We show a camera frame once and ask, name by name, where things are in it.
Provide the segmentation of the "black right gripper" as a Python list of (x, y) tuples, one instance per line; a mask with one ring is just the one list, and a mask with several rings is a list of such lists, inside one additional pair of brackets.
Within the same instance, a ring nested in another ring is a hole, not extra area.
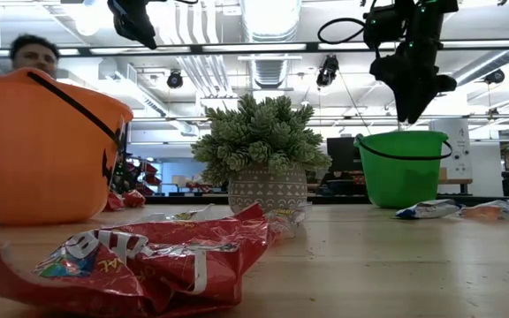
[(369, 73), (393, 92), (400, 123), (416, 123), (437, 94), (457, 87), (453, 77), (438, 74), (433, 64), (414, 61), (402, 48), (392, 55), (377, 56)]

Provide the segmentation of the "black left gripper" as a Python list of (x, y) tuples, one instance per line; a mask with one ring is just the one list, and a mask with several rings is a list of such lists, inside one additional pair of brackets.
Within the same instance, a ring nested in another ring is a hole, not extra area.
[(148, 0), (108, 0), (117, 32), (131, 41), (139, 42), (149, 49), (156, 49), (156, 32), (146, 12)]

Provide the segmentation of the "red Skittles candy bag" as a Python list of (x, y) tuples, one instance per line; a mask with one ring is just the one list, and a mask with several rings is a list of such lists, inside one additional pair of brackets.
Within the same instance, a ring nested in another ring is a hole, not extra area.
[(126, 208), (141, 208), (146, 203), (146, 198), (137, 190), (131, 190), (122, 194)]
[(124, 199), (123, 197), (114, 192), (109, 192), (108, 199), (106, 202), (105, 207), (103, 208), (104, 212), (112, 212), (117, 211), (125, 208)]
[(31, 272), (0, 248), (0, 297), (94, 318), (179, 318), (234, 307), (276, 233), (259, 204), (215, 220), (77, 233)]

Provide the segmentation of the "clear red gummy candy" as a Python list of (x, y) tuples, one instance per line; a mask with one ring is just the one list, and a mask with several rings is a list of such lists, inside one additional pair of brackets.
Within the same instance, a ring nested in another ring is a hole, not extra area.
[(312, 204), (305, 202), (291, 208), (273, 209), (265, 217), (275, 240), (293, 239), (307, 213), (311, 211)]

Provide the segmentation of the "white pillar with sockets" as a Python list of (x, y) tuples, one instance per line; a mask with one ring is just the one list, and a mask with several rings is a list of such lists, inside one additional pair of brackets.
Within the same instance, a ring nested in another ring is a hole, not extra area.
[(449, 151), (447, 146), (442, 146), (442, 154), (451, 153), (450, 156), (441, 160), (441, 181), (451, 182), (457, 180), (472, 179), (472, 161), (468, 122), (466, 119), (438, 119), (429, 123), (431, 131), (445, 133), (447, 142), (452, 146)]

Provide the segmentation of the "white pipe bundle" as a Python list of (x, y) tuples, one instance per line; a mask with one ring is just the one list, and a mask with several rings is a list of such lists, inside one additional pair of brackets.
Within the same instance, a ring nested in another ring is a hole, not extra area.
[[(219, 43), (215, 0), (167, 0), (157, 10), (156, 30), (163, 44)], [(177, 61), (200, 96), (234, 96), (222, 56), (180, 56)]]

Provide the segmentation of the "green plastic bucket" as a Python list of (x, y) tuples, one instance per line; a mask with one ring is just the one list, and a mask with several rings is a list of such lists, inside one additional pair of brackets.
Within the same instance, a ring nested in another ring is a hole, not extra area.
[(440, 163), (452, 155), (448, 135), (386, 132), (355, 137), (369, 200), (379, 208), (408, 208), (437, 197)]

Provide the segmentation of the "black monitor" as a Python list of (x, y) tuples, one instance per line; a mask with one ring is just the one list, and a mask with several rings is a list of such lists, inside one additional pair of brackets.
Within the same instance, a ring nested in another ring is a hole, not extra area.
[(334, 178), (363, 175), (360, 150), (354, 145), (353, 137), (327, 139), (327, 153), (331, 158), (329, 172)]

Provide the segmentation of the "wooden bench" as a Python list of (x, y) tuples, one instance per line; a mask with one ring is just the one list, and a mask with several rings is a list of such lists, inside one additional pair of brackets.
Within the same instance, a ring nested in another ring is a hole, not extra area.
[(438, 194), (469, 195), (468, 186), (473, 183), (472, 178), (445, 178), (438, 181)]

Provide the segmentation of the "person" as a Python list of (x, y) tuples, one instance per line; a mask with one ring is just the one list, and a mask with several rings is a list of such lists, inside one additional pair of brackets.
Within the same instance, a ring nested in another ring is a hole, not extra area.
[(53, 79), (57, 77), (59, 50), (46, 38), (33, 34), (18, 36), (11, 43), (9, 57), (14, 71), (30, 67), (46, 72)]

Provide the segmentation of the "black beam with light strips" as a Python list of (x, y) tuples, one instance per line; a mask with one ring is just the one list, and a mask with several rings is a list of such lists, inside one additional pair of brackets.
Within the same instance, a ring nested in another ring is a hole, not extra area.
[[(448, 40), (443, 41), (444, 50), (509, 50), (509, 39), (498, 40)], [(143, 46), (113, 47), (65, 47), (58, 50), (61, 57), (116, 57), (116, 56), (184, 56), (184, 55), (241, 55), (241, 54), (306, 54), (369, 52), (364, 42), (327, 44), (321, 42), (288, 43), (218, 43), (163, 45), (156, 49)]]

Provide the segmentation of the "red storage bin rack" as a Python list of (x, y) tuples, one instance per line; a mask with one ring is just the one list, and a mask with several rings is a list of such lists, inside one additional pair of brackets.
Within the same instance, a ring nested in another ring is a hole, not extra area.
[(127, 163), (125, 167), (125, 180), (128, 182), (130, 190), (137, 190), (143, 196), (153, 196), (157, 194), (161, 179), (156, 175), (158, 169), (152, 163), (140, 162), (138, 165)]

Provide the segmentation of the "artificial succulent in patterned pot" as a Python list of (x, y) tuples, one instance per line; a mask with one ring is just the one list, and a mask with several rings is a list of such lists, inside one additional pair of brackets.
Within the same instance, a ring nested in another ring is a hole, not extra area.
[(307, 127), (314, 109), (295, 109), (290, 98), (258, 102), (243, 95), (236, 110), (206, 110), (210, 133), (192, 145), (205, 163), (202, 179), (227, 186), (228, 204), (238, 213), (254, 203), (266, 211), (307, 202), (309, 170), (327, 169), (323, 137)]

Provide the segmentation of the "orange pumpkin bucket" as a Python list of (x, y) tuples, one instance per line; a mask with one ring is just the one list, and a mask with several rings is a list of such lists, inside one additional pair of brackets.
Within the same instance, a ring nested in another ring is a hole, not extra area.
[(0, 75), (0, 224), (77, 223), (106, 205), (128, 106), (34, 68)]

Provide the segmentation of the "white ventilation duct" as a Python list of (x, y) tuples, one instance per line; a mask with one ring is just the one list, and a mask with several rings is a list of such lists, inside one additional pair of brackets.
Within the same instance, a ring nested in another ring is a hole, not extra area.
[[(293, 42), (300, 21), (301, 4), (302, 0), (239, 0), (246, 41)], [(259, 88), (279, 88), (288, 71), (286, 54), (254, 55), (250, 70)]]

